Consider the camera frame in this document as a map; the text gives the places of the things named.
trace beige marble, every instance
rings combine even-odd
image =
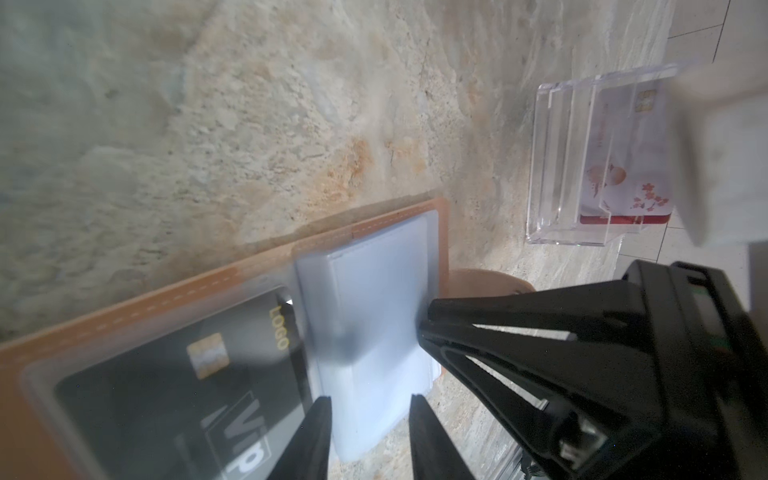
[[[0,43],[0,333],[12,338],[425,197],[453,266],[543,290],[618,244],[529,246],[534,92],[661,62],[673,0],[14,0]],[[484,478],[510,438],[443,376]],[[409,478],[407,428],[344,478]]]

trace white floor tile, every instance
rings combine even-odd
[[[728,0],[677,0],[670,37],[721,25],[727,9]]]
[[[768,43],[768,2],[731,0],[717,58],[747,53]]]
[[[667,40],[667,53],[664,61],[676,61],[688,64],[712,63],[717,50],[720,27],[686,33]]]
[[[621,242],[619,253],[655,262],[661,248],[661,239],[664,238],[664,228],[666,226],[649,225],[640,233],[627,233]]]
[[[635,260],[645,260],[645,259],[629,257],[628,255],[619,255],[619,257],[616,259],[616,270],[614,270],[614,280],[620,280],[621,277],[624,275],[624,273],[627,271],[627,268],[629,268],[629,266]]]
[[[713,266],[724,271],[733,289],[736,290],[742,306],[749,308],[750,272],[746,246],[699,248],[690,241],[684,229],[667,228],[664,243],[661,245],[659,263],[669,265],[678,260]]]

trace white card with flower print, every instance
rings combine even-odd
[[[581,215],[662,217],[672,213],[664,86],[663,80],[645,81],[605,88],[595,95]]]

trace gold chip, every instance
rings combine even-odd
[[[224,347],[221,333],[214,333],[187,346],[192,367],[197,378],[202,380],[230,364],[230,357]]]
[[[651,111],[654,109],[656,100],[655,90],[646,90],[637,94],[637,101],[634,105],[635,111]]]

